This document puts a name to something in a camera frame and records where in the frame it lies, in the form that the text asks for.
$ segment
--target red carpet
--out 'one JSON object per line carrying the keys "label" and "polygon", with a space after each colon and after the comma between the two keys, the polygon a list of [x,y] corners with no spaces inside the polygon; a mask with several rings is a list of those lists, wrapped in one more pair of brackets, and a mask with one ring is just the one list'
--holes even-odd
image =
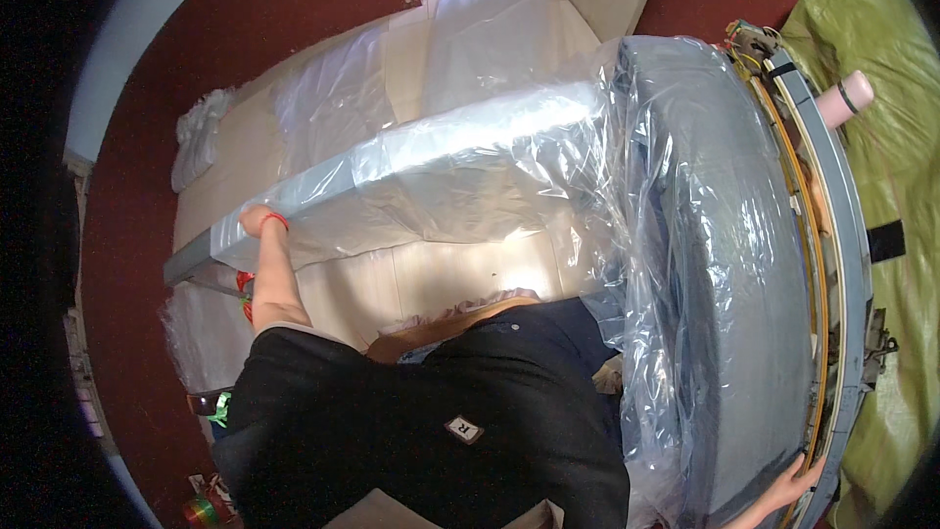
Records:
{"label": "red carpet", "polygon": [[[779,25],[796,0],[650,0],[637,33],[717,41],[734,18]],[[168,296],[177,118],[292,50],[406,8],[404,0],[186,0],[117,103],[88,200],[84,307],[96,382],[117,447],[166,527],[184,525],[186,476],[213,470],[184,404],[158,311]]]}

